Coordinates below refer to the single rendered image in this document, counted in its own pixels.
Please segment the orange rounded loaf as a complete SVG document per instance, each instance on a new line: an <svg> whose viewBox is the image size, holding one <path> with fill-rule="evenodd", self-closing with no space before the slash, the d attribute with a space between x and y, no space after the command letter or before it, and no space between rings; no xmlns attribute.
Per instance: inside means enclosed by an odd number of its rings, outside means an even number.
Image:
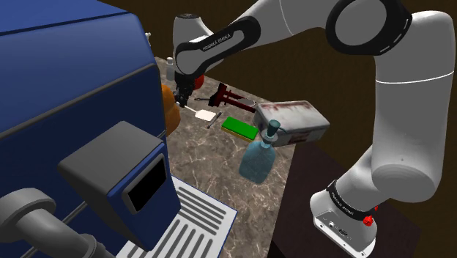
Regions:
<svg viewBox="0 0 457 258"><path fill-rule="evenodd" d="M161 85L163 96L163 110L166 124L166 135L173 133L180 124L179 107L175 103L174 95L171 89L165 84Z"/></svg>

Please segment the white spatula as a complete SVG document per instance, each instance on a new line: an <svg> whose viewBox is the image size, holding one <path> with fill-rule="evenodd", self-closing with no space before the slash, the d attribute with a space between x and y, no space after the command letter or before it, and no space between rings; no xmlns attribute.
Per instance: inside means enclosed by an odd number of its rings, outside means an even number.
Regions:
<svg viewBox="0 0 457 258"><path fill-rule="evenodd" d="M216 113L208 111L208 110L201 109L201 110L196 111L196 110L190 108L189 106L185 106L185 108L188 110L191 110L195 114L196 118L202 119L202 120L205 120L208 122L211 121L216 116Z"/></svg>

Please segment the dark grey pen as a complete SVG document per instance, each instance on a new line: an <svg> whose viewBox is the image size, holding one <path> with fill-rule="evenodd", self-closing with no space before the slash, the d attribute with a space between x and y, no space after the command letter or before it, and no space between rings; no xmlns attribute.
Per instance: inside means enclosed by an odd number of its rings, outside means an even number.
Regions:
<svg viewBox="0 0 457 258"><path fill-rule="evenodd" d="M220 115L222 114L223 112L222 111L219 111L213 118L212 120L210 121L210 123L208 124L207 126L207 129L210 129L212 127L212 125L215 123L215 121L220 117Z"/></svg>

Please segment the dark red corkscrew tool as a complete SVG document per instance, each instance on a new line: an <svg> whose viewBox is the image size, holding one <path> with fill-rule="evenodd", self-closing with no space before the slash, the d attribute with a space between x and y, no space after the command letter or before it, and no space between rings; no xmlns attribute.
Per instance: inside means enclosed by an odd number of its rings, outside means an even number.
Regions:
<svg viewBox="0 0 457 258"><path fill-rule="evenodd" d="M256 112L254 107L240 103L240 99L243 99L243 97L233 93L231 90L227 90L227 86L225 84L219 83L217 92L209 98L208 106L218 107L221 103L224 105L228 103L251 113Z"/></svg>

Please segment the green and yellow sponge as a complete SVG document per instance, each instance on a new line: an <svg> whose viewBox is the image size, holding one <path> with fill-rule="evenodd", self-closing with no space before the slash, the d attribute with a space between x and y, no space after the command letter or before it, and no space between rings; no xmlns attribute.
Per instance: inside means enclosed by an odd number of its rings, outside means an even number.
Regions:
<svg viewBox="0 0 457 258"><path fill-rule="evenodd" d="M252 142L258 133L256 127L233 117L227 117L221 125L221 129L248 142Z"/></svg>

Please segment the teal glass soap bottle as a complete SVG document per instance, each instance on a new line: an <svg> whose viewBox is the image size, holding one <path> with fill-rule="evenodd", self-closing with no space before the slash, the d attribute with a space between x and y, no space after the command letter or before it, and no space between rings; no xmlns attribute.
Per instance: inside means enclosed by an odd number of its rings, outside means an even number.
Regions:
<svg viewBox="0 0 457 258"><path fill-rule="evenodd" d="M261 140L249 143L239 166L239 173L245 179L262 184L275 162L275 150L272 144L278 140L279 121L271 119L266 129L261 132Z"/></svg>

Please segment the white and red box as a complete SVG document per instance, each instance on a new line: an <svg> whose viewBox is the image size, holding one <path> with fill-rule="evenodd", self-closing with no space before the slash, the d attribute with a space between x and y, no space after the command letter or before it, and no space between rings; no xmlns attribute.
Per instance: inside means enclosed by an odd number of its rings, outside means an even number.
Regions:
<svg viewBox="0 0 457 258"><path fill-rule="evenodd" d="M318 141L330 126L330 122L306 100L259 103L253 124L262 132L271 119L279 121L281 127L273 147Z"/></svg>

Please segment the blue espresso machine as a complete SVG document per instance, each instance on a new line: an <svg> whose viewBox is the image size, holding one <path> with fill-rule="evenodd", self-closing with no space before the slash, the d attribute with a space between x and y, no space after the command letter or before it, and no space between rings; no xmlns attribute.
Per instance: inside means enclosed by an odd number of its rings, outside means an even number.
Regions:
<svg viewBox="0 0 457 258"><path fill-rule="evenodd" d="M184 211L140 20L98 0L0 0L0 258L218 258L235 217Z"/></svg>

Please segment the dark brown robot stand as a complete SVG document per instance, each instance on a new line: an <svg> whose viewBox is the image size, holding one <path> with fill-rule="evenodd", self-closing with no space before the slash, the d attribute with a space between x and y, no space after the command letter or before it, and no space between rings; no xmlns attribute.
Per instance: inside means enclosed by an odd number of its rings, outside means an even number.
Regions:
<svg viewBox="0 0 457 258"><path fill-rule="evenodd" d="M315 219L311 196L339 178L345 168L313 143L295 147L267 258L413 258L420 228L387 202L374 216L374 244L349 247L353 237L332 219Z"/></svg>

